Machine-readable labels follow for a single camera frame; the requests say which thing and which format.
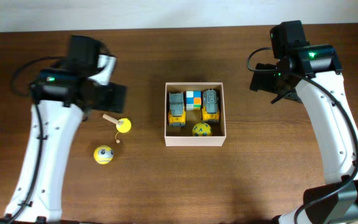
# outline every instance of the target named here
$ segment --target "yellow smiley ball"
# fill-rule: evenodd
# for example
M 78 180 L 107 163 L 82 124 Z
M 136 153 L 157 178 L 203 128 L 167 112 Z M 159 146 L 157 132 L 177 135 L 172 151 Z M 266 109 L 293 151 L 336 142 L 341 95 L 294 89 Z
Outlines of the yellow smiley ball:
M 108 164 L 114 156 L 109 146 L 99 146 L 93 152 L 93 157 L 98 164 Z

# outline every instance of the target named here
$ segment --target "toy truck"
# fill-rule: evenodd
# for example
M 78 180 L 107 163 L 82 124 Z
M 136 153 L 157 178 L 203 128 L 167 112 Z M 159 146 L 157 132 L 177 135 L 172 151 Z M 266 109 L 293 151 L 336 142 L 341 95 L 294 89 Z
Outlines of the toy truck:
M 186 111 L 183 93 L 169 93 L 168 124 L 169 126 L 186 125 Z
M 206 90 L 203 92 L 203 109 L 201 110 L 203 122 L 219 122 L 220 113 L 218 100 L 219 98 L 215 90 Z

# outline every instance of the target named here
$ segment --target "yellow round toy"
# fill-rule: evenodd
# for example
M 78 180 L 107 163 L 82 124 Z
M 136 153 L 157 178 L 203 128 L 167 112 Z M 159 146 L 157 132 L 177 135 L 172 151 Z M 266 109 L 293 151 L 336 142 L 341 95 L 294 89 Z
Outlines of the yellow round toy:
M 207 123 L 198 123 L 192 130 L 193 136 L 212 136 L 212 128 Z
M 114 152 L 109 146 L 99 146 L 94 150 L 93 157 L 98 164 L 108 164 L 112 157 L 114 156 Z
M 132 124 L 128 118 L 121 118 L 120 120 L 118 120 L 116 127 L 119 132 L 127 133 L 129 130 L 131 130 Z

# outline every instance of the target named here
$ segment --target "wood grain surface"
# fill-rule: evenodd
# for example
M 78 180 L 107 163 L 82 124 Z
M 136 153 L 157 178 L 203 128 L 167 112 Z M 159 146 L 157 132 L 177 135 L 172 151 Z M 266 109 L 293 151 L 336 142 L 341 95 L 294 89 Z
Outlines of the wood grain surface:
M 124 115 L 132 131 L 114 142 L 114 126 L 94 111 L 71 146 L 62 192 L 65 220 L 101 223 L 253 223 L 302 203 L 324 184 L 318 144 L 305 107 L 249 90 L 246 58 L 271 46 L 272 26 L 89 30 L 0 34 L 0 217 L 19 178 L 30 105 L 9 91 L 12 72 L 44 56 L 64 55 L 70 34 L 100 39 L 117 55 L 111 80 L 128 86 Z M 358 24 L 305 26 L 312 44 L 333 44 L 358 127 Z M 252 63 L 273 63 L 261 52 Z M 23 88 L 47 63 L 29 68 Z M 223 82 L 223 147 L 165 147 L 165 82 Z M 107 144 L 112 163 L 95 163 Z

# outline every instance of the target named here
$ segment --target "black cable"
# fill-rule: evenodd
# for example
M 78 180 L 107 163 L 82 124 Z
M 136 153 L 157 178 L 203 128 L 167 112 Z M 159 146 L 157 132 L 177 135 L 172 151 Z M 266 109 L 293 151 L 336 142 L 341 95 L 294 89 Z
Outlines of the black cable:
M 27 62 L 25 63 L 24 65 L 22 65 L 21 67 L 19 67 L 12 75 L 12 78 L 11 78 L 11 82 L 10 82 L 10 86 L 11 86 L 11 90 L 14 94 L 18 95 L 18 96 L 29 96 L 30 93 L 23 93 L 19 90 L 16 89 L 16 86 L 15 86 L 15 82 L 16 82 L 16 79 L 17 77 L 23 72 L 24 69 L 26 69 L 28 66 L 36 63 L 36 62 L 41 62 L 43 60 L 56 60 L 56 59 L 62 59 L 64 57 L 42 57 L 40 59 L 37 59 L 37 60 L 33 60 L 31 62 Z
M 342 191 L 343 189 L 345 189 L 353 180 L 354 178 L 356 177 L 357 173 L 358 173 L 358 139 L 357 139 L 357 134 L 356 134 L 356 130 L 352 124 L 352 121 L 349 117 L 349 115 L 346 113 L 346 110 L 343 108 L 341 102 L 339 102 L 334 95 L 332 95 L 327 89 L 325 89 L 324 87 L 322 87 L 320 84 L 316 83 L 315 81 L 313 80 L 310 80 L 306 77 L 303 77 L 301 75 L 298 75 L 298 74 L 295 74 L 293 72 L 288 72 L 288 71 L 280 71 L 280 70 L 258 70 L 258 69 L 254 69 L 250 66 L 250 60 L 252 58 L 252 56 L 254 54 L 256 54 L 257 52 L 260 52 L 262 50 L 272 50 L 273 48 L 271 47 L 264 47 L 264 48 L 261 48 L 261 49 L 258 49 L 258 50 L 255 50 L 254 52 L 252 52 L 248 59 L 247 59 L 247 68 L 252 71 L 252 72 L 258 72 L 258 73 L 282 73 L 282 74 L 288 74 L 288 75 L 291 75 L 293 77 L 297 77 L 297 78 L 300 78 L 312 85 L 314 85 L 315 87 L 317 87 L 318 89 L 320 89 L 323 93 L 325 93 L 333 102 L 334 102 L 334 105 L 337 106 L 337 108 L 340 110 L 341 114 L 343 115 L 345 121 L 346 121 L 346 124 L 351 132 L 351 136 L 352 136 L 352 140 L 353 140 L 353 143 L 354 143 L 354 148 L 356 150 L 356 161 L 355 161 L 355 164 L 354 164 L 354 170 L 352 172 L 352 174 L 344 181 L 342 182 L 338 188 L 325 195 L 324 197 L 321 197 L 319 199 L 316 199 L 314 201 L 311 201 L 307 204 L 303 204 L 301 207 L 298 208 L 298 210 L 295 212 L 295 215 L 294 215 L 294 223 L 295 224 L 298 224 L 298 216 L 299 214 L 304 210 L 304 209 L 307 209 L 308 207 L 318 203 L 318 202 L 321 202 L 335 194 L 337 194 L 338 192 Z
M 51 68 L 60 68 L 63 65 L 64 62 L 65 62 L 64 58 L 59 59 L 55 63 L 51 64 L 50 67 Z
M 30 184 L 30 189 L 27 193 L 27 196 L 25 197 L 25 200 L 19 204 L 19 206 L 21 206 L 18 211 L 9 219 L 7 224 L 11 224 L 22 212 L 23 210 L 26 208 L 26 206 L 29 205 L 32 193 L 34 191 L 34 187 L 35 187 L 35 183 L 37 182 L 37 177 L 38 177 L 38 171 L 39 171 L 39 167 L 40 167 L 40 163 L 41 163 L 41 155 L 42 155 L 42 148 L 43 148 L 43 143 L 44 143 L 44 129 L 42 127 L 42 118 L 41 118 L 41 114 L 40 114 L 40 110 L 38 107 L 37 103 L 34 103 L 35 106 L 35 111 L 37 112 L 37 118 L 38 118 L 38 126 L 39 126 L 39 130 L 40 130 L 40 134 L 39 134 L 39 148 L 38 148 L 38 155 L 37 155 L 37 160 L 35 162 L 35 169 L 34 169 L 34 174 L 32 176 L 32 180 L 31 180 L 31 184 Z

